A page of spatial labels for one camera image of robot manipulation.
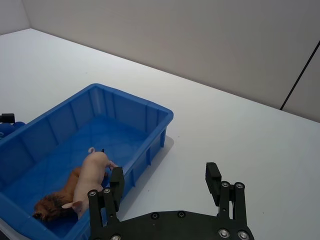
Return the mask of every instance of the white table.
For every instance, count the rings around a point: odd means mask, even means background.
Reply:
[[[165,149],[122,202],[120,220],[216,215],[205,182],[213,161],[223,180],[246,185],[256,240],[320,238],[319,123],[36,30],[0,36],[0,113],[28,122],[91,83],[174,112]]]

